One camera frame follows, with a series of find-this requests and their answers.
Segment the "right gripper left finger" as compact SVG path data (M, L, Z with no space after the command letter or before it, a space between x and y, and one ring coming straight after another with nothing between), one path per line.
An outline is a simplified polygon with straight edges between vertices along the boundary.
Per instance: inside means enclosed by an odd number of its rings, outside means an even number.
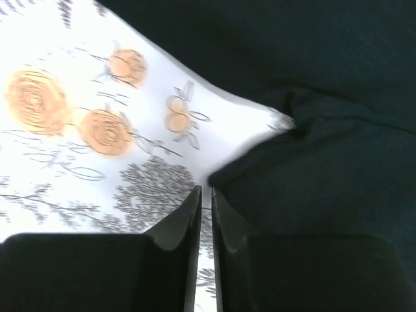
M192 311L202 190L141 234L21 233L1 245L2 311Z

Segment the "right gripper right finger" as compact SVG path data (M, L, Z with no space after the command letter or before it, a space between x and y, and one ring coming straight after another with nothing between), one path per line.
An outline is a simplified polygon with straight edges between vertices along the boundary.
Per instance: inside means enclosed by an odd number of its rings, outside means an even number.
M414 311L415 286L386 241L276 235L212 192L219 311Z

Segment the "black t shirt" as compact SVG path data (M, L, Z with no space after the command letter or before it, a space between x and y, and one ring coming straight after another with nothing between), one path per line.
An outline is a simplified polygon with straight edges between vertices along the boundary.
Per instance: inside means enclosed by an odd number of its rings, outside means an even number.
M368 234L415 272L414 1L105 1L210 83L294 128L209 177L280 234Z

